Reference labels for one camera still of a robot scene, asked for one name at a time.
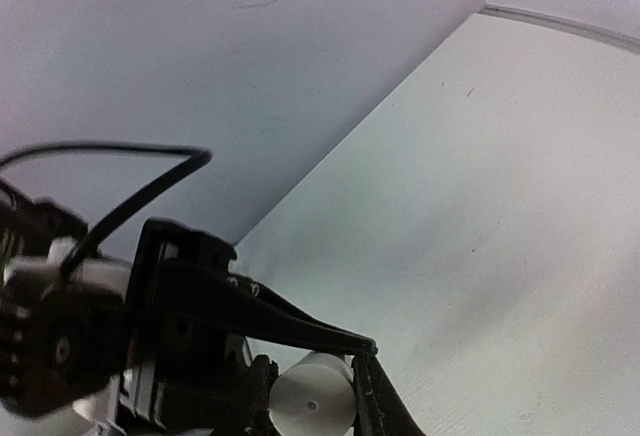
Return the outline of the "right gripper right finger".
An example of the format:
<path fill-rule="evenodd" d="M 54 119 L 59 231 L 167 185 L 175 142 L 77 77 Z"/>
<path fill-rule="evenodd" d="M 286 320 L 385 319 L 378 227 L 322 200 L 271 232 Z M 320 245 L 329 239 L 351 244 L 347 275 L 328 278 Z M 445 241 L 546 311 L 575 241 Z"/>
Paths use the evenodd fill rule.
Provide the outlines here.
<path fill-rule="evenodd" d="M 416 424 L 376 356 L 352 360 L 360 436 L 425 436 Z"/>

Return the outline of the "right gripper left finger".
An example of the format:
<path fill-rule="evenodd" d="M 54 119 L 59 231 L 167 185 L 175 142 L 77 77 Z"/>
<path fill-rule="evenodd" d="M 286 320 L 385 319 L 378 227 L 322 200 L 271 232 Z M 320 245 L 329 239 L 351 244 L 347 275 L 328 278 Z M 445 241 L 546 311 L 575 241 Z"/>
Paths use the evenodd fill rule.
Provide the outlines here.
<path fill-rule="evenodd" d="M 225 332 L 342 355 L 375 355 L 376 342 L 319 321 L 248 277 L 169 259 L 159 266 L 161 306 Z"/>

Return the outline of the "white nail polish cap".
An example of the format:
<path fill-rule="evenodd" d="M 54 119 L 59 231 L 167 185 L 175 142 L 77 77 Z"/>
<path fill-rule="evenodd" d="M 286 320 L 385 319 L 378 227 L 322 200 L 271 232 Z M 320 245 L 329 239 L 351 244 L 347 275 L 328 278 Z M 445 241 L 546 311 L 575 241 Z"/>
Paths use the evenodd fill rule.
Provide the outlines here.
<path fill-rule="evenodd" d="M 344 436 L 357 414 L 353 372 L 343 356 L 310 352 L 281 374 L 269 416 L 284 436 Z"/>

